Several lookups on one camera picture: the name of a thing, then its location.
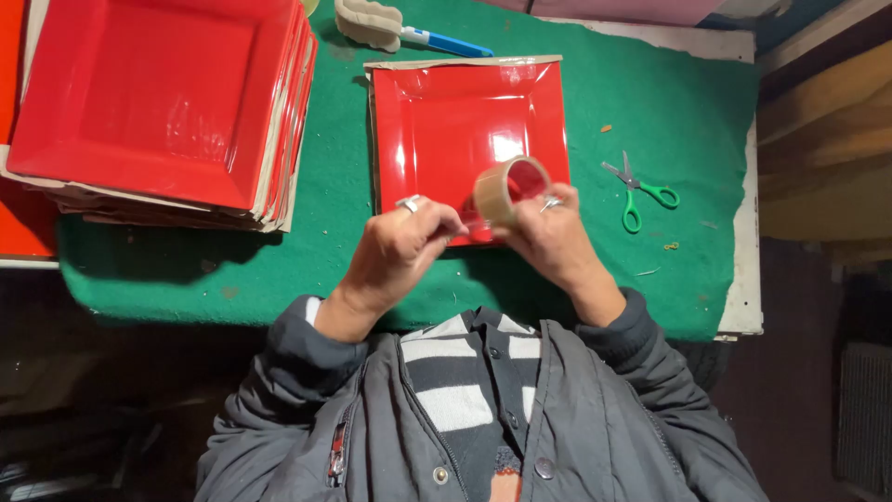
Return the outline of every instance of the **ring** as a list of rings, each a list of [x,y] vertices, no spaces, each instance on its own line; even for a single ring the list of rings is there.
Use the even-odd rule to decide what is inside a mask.
[[[415,194],[412,197],[402,198],[402,199],[396,201],[396,206],[397,207],[405,207],[410,212],[414,213],[418,210],[418,204],[415,204],[415,201],[419,197],[421,197],[419,194]]]
[[[554,207],[556,205],[564,205],[564,201],[562,201],[561,199],[559,199],[557,197],[546,195],[545,196],[545,206],[543,206],[542,209],[539,210],[539,213],[541,213],[542,211],[545,211],[546,209],[549,209],[550,207]]]

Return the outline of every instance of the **cleaning brush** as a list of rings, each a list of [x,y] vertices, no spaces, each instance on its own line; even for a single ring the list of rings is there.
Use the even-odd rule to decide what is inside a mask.
[[[411,42],[466,57],[493,56],[492,51],[485,47],[411,26],[402,26],[400,10],[378,2],[334,0],[334,23],[344,36],[389,53],[395,53],[400,48],[400,37],[402,37]]]

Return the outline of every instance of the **scissors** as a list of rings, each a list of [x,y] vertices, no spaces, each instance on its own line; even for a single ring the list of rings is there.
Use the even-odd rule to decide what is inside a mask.
[[[620,172],[614,166],[609,163],[602,162],[601,167],[612,172],[616,176],[619,177],[620,180],[625,182],[626,192],[625,192],[625,209],[623,209],[623,226],[625,230],[629,233],[638,233],[638,230],[641,230],[641,216],[638,214],[638,208],[635,207],[635,201],[632,199],[632,191],[636,188],[640,188],[645,192],[649,193],[651,197],[655,198],[661,206],[666,209],[675,209],[678,207],[678,203],[680,201],[678,194],[675,193],[675,190],[667,187],[654,187],[648,185],[647,183],[642,183],[636,180],[632,176],[632,168],[629,167],[629,156],[623,150],[623,164],[625,167],[625,171]],[[634,220],[633,223],[629,223],[629,217],[632,217]]]

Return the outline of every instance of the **brown tape roll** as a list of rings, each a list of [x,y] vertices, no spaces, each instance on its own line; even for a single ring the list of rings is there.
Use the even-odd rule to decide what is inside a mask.
[[[477,177],[474,205],[491,227],[516,224],[514,204],[551,187],[551,178],[536,159],[518,155],[491,167]]]

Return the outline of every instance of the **scissor handle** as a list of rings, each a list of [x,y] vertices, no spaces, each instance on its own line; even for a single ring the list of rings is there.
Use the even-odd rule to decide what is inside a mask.
[[[671,188],[654,187],[653,185],[648,185],[647,183],[641,183],[641,186],[639,188],[641,188],[645,192],[648,192],[651,197],[655,198],[657,202],[666,209],[675,209],[676,207],[678,207],[678,203],[681,202],[678,194],[675,193],[675,190]]]
[[[638,214],[638,208],[635,207],[635,201],[632,200],[632,191],[625,191],[625,209],[623,209],[623,227],[629,233],[638,233],[641,230],[641,215]]]

